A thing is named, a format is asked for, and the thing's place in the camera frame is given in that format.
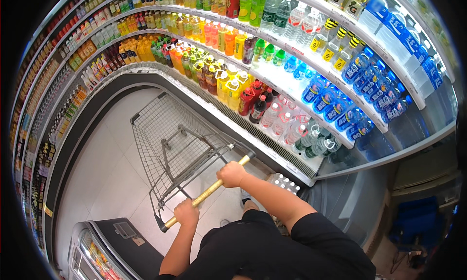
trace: shoe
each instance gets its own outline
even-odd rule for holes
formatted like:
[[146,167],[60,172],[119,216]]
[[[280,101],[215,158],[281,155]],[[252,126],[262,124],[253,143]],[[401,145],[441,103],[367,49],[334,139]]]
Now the shoe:
[[241,190],[242,190],[242,198],[240,199],[240,206],[243,209],[245,207],[245,205],[243,204],[243,199],[250,198],[250,200],[251,200],[251,195],[249,193],[247,193],[247,191],[245,191],[244,189],[241,189]]
[[221,226],[221,227],[224,227],[225,225],[227,225],[227,224],[229,224],[229,223],[230,223],[229,220],[227,220],[227,219],[222,219],[222,220],[220,221],[220,226]]

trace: yellow label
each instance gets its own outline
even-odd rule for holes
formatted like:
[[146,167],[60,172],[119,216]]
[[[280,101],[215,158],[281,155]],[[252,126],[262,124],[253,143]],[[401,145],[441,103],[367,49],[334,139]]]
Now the yellow label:
[[313,52],[316,52],[316,50],[319,48],[319,40],[317,39],[313,39],[311,45],[310,45],[310,49],[313,51]]
[[333,51],[331,51],[330,49],[326,49],[326,51],[324,51],[324,54],[323,54],[324,61],[329,62],[333,55],[334,55]]
[[336,63],[334,64],[334,68],[336,68],[337,71],[341,71],[346,63],[347,63],[346,61],[339,58],[339,59],[337,59]]

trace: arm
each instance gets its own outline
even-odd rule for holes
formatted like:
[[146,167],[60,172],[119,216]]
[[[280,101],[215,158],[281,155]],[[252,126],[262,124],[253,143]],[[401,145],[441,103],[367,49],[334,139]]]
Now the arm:
[[181,226],[171,248],[162,260],[159,275],[178,276],[190,265],[191,243],[198,224],[199,210],[198,207],[193,207],[191,199],[186,199],[175,207],[174,215]]
[[269,213],[282,221],[289,233],[300,218],[317,212],[291,192],[247,173],[243,166],[235,161],[229,162],[218,171],[217,178],[224,182],[225,187],[241,187],[247,191]]

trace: ice cream freezer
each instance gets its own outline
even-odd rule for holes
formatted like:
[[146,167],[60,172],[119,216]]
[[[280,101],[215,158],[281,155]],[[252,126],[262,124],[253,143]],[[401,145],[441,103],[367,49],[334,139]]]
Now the ice cream freezer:
[[68,252],[70,280],[154,279],[163,256],[126,218],[78,222]]

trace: yellow drink bottle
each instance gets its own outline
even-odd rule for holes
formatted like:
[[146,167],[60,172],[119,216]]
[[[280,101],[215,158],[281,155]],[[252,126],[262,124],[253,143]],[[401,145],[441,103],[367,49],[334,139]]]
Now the yellow drink bottle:
[[242,59],[243,55],[243,44],[245,43],[245,40],[247,39],[247,34],[239,30],[238,35],[235,37],[235,50],[234,50],[234,57],[238,60]]

